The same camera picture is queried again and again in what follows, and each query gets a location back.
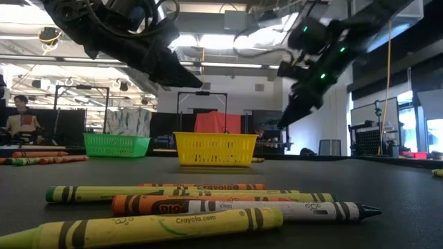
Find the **crayon tip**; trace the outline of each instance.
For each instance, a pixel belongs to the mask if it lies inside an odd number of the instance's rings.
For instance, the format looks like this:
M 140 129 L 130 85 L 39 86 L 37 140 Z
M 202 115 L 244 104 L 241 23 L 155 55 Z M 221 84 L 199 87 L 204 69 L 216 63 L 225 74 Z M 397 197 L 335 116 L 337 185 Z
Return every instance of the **crayon tip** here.
M 361 207 L 362 208 L 360 209 L 360 220 L 381 214 L 381 210 L 379 208 L 369 207 L 366 205 L 362 205 Z
M 27 249 L 33 247 L 34 234 L 39 228 L 16 232 L 0 237 L 0 248 Z
M 55 187 L 49 188 L 49 190 L 46 192 L 46 202 L 54 202 L 54 191 Z

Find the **red cloth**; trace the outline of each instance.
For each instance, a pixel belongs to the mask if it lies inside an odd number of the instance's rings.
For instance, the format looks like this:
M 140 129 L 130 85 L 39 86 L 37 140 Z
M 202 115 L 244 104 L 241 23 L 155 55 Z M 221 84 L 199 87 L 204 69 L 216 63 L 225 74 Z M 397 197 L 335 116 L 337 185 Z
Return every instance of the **red cloth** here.
M 242 132 L 241 115 L 228 114 L 226 126 L 229 133 L 240 134 Z M 224 133 L 224 113 L 211 111 L 210 113 L 197 114 L 194 132 Z

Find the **chair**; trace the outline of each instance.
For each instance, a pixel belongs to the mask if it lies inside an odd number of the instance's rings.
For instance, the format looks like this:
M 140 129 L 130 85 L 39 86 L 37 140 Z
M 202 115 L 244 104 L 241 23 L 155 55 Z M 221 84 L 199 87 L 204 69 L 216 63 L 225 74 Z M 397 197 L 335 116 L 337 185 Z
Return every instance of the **chair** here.
M 318 148 L 319 156 L 341 156 L 341 140 L 324 139 L 320 140 Z

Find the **plastic basket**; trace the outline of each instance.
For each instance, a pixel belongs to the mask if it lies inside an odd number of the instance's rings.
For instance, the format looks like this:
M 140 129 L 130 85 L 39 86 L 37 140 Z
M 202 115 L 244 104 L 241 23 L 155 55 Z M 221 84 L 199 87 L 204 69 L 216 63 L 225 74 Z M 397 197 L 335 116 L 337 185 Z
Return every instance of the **plastic basket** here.
M 181 165 L 251 164 L 256 135 L 174 132 Z
M 84 133 L 88 156 L 137 158 L 146 155 L 151 138 Z

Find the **white wall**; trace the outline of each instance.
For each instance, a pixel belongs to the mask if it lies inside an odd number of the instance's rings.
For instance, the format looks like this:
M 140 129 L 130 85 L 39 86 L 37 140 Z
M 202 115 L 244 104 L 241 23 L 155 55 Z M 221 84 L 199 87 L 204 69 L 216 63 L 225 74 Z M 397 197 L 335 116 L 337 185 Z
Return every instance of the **white wall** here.
M 243 114 L 244 110 L 281 110 L 274 104 L 274 83 L 268 82 L 267 77 L 236 76 L 234 79 L 222 75 L 207 75 L 202 79 L 211 83 L 211 93 L 228 94 L 228 113 Z M 255 84 L 263 84 L 264 91 L 256 92 Z M 175 113 L 177 111 L 177 91 L 196 91 L 196 89 L 177 89 L 160 91 L 158 112 Z M 192 113 L 193 108 L 218 109 L 224 112 L 224 96 L 219 99 L 215 95 L 195 96 L 185 94 L 180 96 L 179 111 Z
M 405 93 L 407 91 L 411 91 L 411 87 L 409 83 L 403 83 L 397 86 L 393 86 L 389 88 L 388 99 L 397 97 L 398 95 Z M 363 98 L 359 98 L 358 100 L 354 100 L 354 108 L 362 107 L 367 104 L 374 104 L 374 102 L 382 101 L 386 99 L 386 90 L 382 90 Z
M 283 88 L 286 92 L 289 91 L 292 82 L 283 79 Z M 342 156 L 350 155 L 347 125 L 350 124 L 352 101 L 346 86 L 351 82 L 352 68 L 349 67 L 338 79 L 337 84 L 323 96 L 323 106 L 319 110 L 289 126 L 291 141 L 294 144 L 287 154 L 298 155 L 305 147 L 318 153 L 320 140 L 340 139 Z

